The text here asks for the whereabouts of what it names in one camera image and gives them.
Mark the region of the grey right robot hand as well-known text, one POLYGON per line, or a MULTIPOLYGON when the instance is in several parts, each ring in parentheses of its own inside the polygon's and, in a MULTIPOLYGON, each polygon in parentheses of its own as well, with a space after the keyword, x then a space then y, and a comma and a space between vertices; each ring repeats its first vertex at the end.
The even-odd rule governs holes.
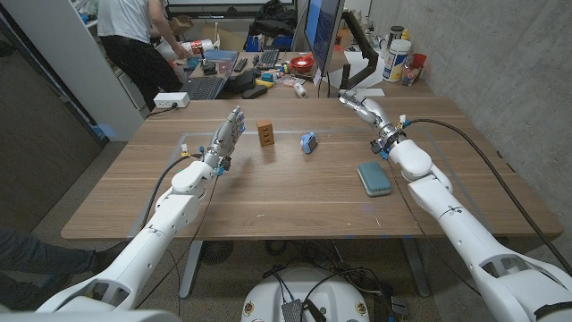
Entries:
POLYGON ((374 148, 374 152, 389 154, 404 139, 401 128, 394 125, 383 108, 371 98, 359 98, 355 91, 340 89, 339 100, 378 133, 378 148, 374 148))

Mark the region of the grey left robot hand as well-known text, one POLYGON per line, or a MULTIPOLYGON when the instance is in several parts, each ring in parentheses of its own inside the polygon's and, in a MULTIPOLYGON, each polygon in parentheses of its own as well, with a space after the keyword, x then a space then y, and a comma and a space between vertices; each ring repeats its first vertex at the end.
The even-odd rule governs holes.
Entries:
POLYGON ((244 113, 236 106, 211 137, 203 161, 214 169, 228 171, 231 154, 240 135, 245 131, 244 113))

